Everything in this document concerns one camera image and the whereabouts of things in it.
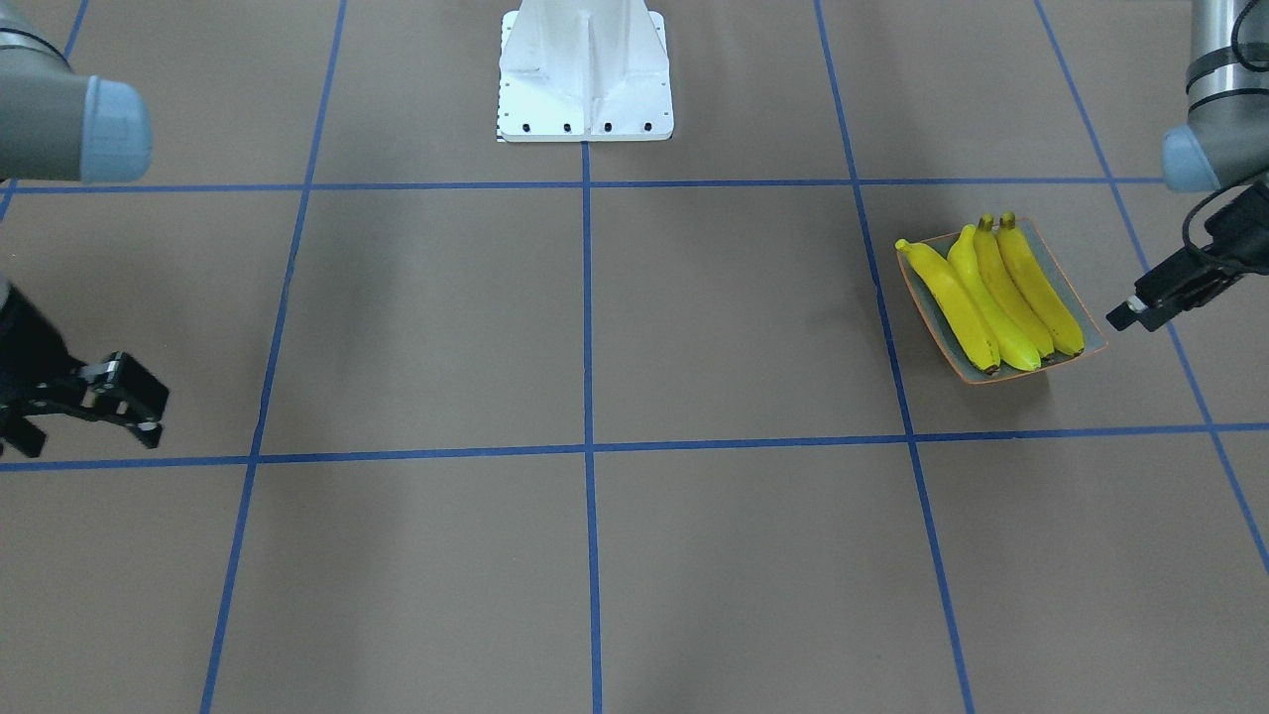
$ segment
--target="white plastic base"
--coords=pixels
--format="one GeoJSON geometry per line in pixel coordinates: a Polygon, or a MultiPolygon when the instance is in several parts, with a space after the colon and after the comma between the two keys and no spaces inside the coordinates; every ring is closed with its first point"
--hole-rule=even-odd
{"type": "Polygon", "coordinates": [[[665,18],[643,0],[524,0],[503,18],[500,141],[674,133],[665,18]]]}

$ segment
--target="blue grid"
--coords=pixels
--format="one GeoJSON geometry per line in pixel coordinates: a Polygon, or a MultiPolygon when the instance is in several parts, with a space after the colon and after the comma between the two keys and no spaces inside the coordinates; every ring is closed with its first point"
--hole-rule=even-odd
{"type": "MultiPolygon", "coordinates": [[[[81,0],[79,11],[66,42],[65,55],[69,57],[74,49],[75,41],[82,27],[90,0],[81,0]]],[[[953,176],[953,178],[860,178],[858,175],[854,151],[851,147],[846,113],[841,101],[841,93],[838,84],[836,67],[832,60],[832,51],[829,41],[827,27],[824,16],[821,0],[812,0],[819,23],[820,41],[824,49],[825,67],[829,85],[834,96],[834,105],[838,113],[839,128],[841,132],[843,150],[845,152],[849,175],[836,179],[741,179],[741,180],[591,180],[590,175],[590,147],[581,146],[581,180],[576,181],[437,181],[437,183],[316,183],[317,156],[321,147],[322,127],[325,123],[326,107],[330,99],[335,68],[339,60],[340,38],[346,16],[348,0],[340,0],[339,11],[335,19],[334,36],[331,39],[330,55],[327,58],[325,82],[322,86],[321,101],[319,104],[317,118],[313,126],[312,143],[310,147],[308,165],[303,183],[297,184],[188,184],[188,185],[69,185],[69,186],[29,186],[20,185],[18,180],[10,180],[0,194],[0,221],[11,204],[15,195],[20,194],[79,194],[79,193],[233,193],[233,191],[296,191],[299,194],[299,207],[296,214],[294,231],[291,241],[291,250],[287,257],[287,268],[283,278],[282,294],[278,302],[273,339],[269,350],[269,360],[265,369],[264,386],[260,393],[260,408],[256,429],[253,435],[251,450],[242,457],[192,457],[168,459],[117,459],[117,460],[70,460],[70,462],[28,462],[0,464],[0,473],[18,472],[63,472],[63,471],[102,471],[102,469],[154,469],[154,468],[198,468],[198,467],[246,467],[242,484],[242,493],[235,523],[233,540],[226,569],[225,586],[221,606],[217,615],[216,634],[212,642],[212,651],[208,661],[207,677],[204,682],[201,713],[211,711],[216,689],[216,678],[220,667],[220,658],[223,647],[225,633],[228,624],[230,607],[233,596],[233,585],[237,574],[239,559],[241,555],[242,538],[246,529],[247,514],[251,502],[251,491],[255,482],[256,469],[261,464],[313,464],[334,462],[385,462],[385,460],[428,460],[428,459],[490,459],[514,458],[529,455],[549,454],[580,454],[585,458],[585,491],[586,491],[586,523],[588,523],[588,557],[590,574],[590,629],[591,629],[591,687],[593,709],[595,714],[603,710],[603,665],[602,665],[602,618],[600,618],[600,581],[599,581],[599,543],[596,524],[596,483],[595,483],[595,454],[613,453],[638,453],[638,451],[699,451],[699,450],[735,450],[735,449],[791,449],[813,446],[869,446],[869,445],[906,445],[916,483],[921,512],[925,521],[926,536],[930,555],[938,581],[939,594],[943,602],[944,618],[948,628],[949,643],[961,685],[961,692],[967,714],[975,711],[973,695],[970,685],[970,676],[964,657],[961,649],[959,635],[956,624],[956,614],[952,604],[950,588],[943,568],[940,555],[938,529],[935,526],[933,507],[925,488],[924,471],[921,467],[920,445],[937,443],[966,443],[966,441],[1001,441],[1001,440],[1051,440],[1051,439],[1099,439],[1099,438],[1134,438],[1152,435],[1189,435],[1204,434],[1212,440],[1217,458],[1228,479],[1231,491],[1239,503],[1242,517],[1250,531],[1251,539],[1260,554],[1261,562],[1269,572],[1269,550],[1260,534],[1259,526],[1251,514],[1244,496],[1237,476],[1228,460],[1225,450],[1222,434],[1240,432],[1269,432],[1269,422],[1253,424],[1217,424],[1213,421],[1207,402],[1199,388],[1198,379],[1189,364],[1184,344],[1173,325],[1167,325],[1169,336],[1176,350],[1178,360],[1185,373],[1187,382],[1194,396],[1195,403],[1203,419],[1202,425],[1170,425],[1170,426],[1136,426],[1136,427],[1100,427],[1100,429],[1070,429],[1070,430],[1020,430],[1020,431],[990,431],[990,432],[952,432],[952,434],[919,434],[914,430],[911,415],[907,406],[907,397],[904,388],[902,370],[896,350],[893,332],[887,312],[886,295],[881,284],[881,275],[877,257],[873,251],[867,208],[863,198],[863,186],[869,185],[1008,185],[1008,184],[1094,184],[1105,185],[1114,195],[1115,204],[1123,218],[1124,227],[1132,240],[1133,249],[1143,269],[1150,264],[1137,236],[1132,217],[1123,202],[1119,191],[1122,184],[1161,184],[1159,176],[1117,176],[1110,170],[1100,140],[1093,127],[1093,122],[1085,109],[1084,101],[1076,88],[1074,76],[1066,63],[1057,36],[1049,23],[1042,0],[1033,0],[1036,11],[1039,15],[1044,30],[1051,42],[1055,57],[1062,70],[1071,96],[1079,109],[1080,117],[1088,131],[1089,140],[1098,156],[1103,175],[1100,176],[1036,176],[1036,178],[1008,178],[1008,176],[953,176]],[[895,383],[896,401],[902,416],[904,434],[874,435],[874,436],[839,436],[839,438],[793,438],[793,439],[745,439],[745,440],[683,440],[683,441],[648,441],[648,443],[596,443],[594,425],[594,389],[593,389],[593,280],[591,280],[591,193],[594,189],[608,188],[735,188],[735,186],[849,186],[853,191],[855,208],[859,216],[860,231],[864,249],[868,257],[869,273],[876,287],[878,316],[886,337],[887,353],[890,356],[891,375],[895,383]],[[261,454],[264,430],[268,421],[269,403],[273,382],[277,372],[278,354],[280,351],[286,316],[289,299],[291,280],[294,275],[296,256],[303,235],[305,218],[307,214],[308,199],[312,191],[354,191],[354,190],[482,190],[482,189],[566,189],[580,190],[582,211],[582,289],[584,289],[584,443],[566,445],[541,445],[541,446],[506,446],[506,448],[473,448],[473,449],[423,449],[423,450],[396,450],[396,451],[359,451],[359,453],[313,453],[313,454],[261,454]]]]}

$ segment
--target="light blue joint cap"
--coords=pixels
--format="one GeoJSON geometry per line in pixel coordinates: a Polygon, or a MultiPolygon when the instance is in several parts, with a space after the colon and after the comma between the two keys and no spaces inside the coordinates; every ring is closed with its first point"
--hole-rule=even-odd
{"type": "Polygon", "coordinates": [[[1217,190],[1221,180],[1189,124],[1167,129],[1164,134],[1164,183],[1167,188],[1189,193],[1217,190]]]}
{"type": "Polygon", "coordinates": [[[84,95],[80,180],[137,180],[150,167],[152,150],[150,110],[141,94],[119,81],[90,77],[84,95]]]}

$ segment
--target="bunch of bananas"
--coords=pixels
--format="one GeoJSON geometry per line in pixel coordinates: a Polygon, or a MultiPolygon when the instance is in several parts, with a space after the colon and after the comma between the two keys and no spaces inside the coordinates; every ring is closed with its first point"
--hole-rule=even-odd
{"type": "Polygon", "coordinates": [[[973,367],[991,375],[1004,360],[1030,373],[1055,350],[1084,351],[1084,331],[1036,261],[1011,212],[967,224],[943,257],[924,242],[900,240],[902,252],[943,309],[973,367]]]}

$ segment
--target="cable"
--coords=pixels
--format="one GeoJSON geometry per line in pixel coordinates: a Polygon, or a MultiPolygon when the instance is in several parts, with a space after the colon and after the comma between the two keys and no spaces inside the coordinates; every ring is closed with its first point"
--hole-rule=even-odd
{"type": "Polygon", "coordinates": [[[1253,65],[1242,55],[1242,43],[1239,42],[1239,32],[1242,29],[1242,20],[1247,19],[1251,10],[1260,4],[1260,0],[1251,0],[1247,3],[1242,11],[1239,13],[1239,18],[1233,20],[1233,30],[1230,33],[1230,49],[1233,51],[1233,58],[1239,61],[1247,71],[1251,72],[1269,72],[1269,65],[1253,65]]]}
{"type": "Polygon", "coordinates": [[[1193,255],[1198,256],[1199,260],[1202,260],[1202,261],[1204,261],[1204,263],[1207,263],[1209,265],[1213,265],[1216,268],[1222,268],[1222,269],[1226,269],[1226,270],[1232,270],[1235,273],[1256,273],[1256,274],[1261,274],[1261,275],[1269,274],[1269,268],[1260,268],[1260,269],[1249,268],[1246,264],[1244,264],[1244,263],[1241,263],[1239,260],[1232,260],[1232,259],[1228,259],[1228,257],[1220,257],[1217,255],[1212,255],[1211,252],[1203,250],[1198,245],[1194,245],[1194,241],[1190,240],[1190,235],[1189,235],[1190,223],[1194,222],[1194,217],[1198,216],[1199,211],[1202,211],[1204,207],[1207,207],[1208,203],[1211,203],[1212,200],[1216,200],[1217,197],[1220,197],[1221,194],[1223,194],[1223,193],[1226,193],[1226,191],[1228,191],[1231,189],[1235,189],[1235,188],[1242,185],[1244,183],[1246,183],[1246,181],[1249,181],[1249,180],[1251,180],[1251,179],[1254,179],[1254,178],[1264,174],[1265,170],[1266,169],[1264,169],[1264,167],[1258,169],[1254,174],[1247,174],[1247,175],[1245,175],[1245,176],[1242,176],[1242,178],[1240,178],[1240,179],[1237,179],[1237,180],[1235,180],[1235,181],[1232,181],[1232,183],[1230,183],[1230,184],[1227,184],[1227,185],[1225,185],[1222,188],[1218,188],[1217,190],[1214,190],[1213,193],[1211,193],[1207,198],[1199,200],[1198,205],[1194,205],[1193,208],[1190,208],[1190,212],[1185,214],[1185,221],[1181,222],[1181,242],[1184,242],[1185,247],[1193,255]]]}
{"type": "Polygon", "coordinates": [[[6,34],[6,33],[8,34],[16,34],[19,37],[25,37],[28,39],[34,39],[36,42],[38,42],[38,43],[43,44],[44,47],[47,47],[49,52],[52,52],[53,55],[57,55],[57,58],[61,60],[67,67],[71,66],[71,63],[66,61],[66,55],[62,55],[61,49],[58,49],[57,47],[53,47],[52,43],[49,43],[43,37],[39,37],[38,34],[36,34],[33,32],[27,32],[24,29],[18,29],[15,27],[0,27],[0,34],[6,34]]]}

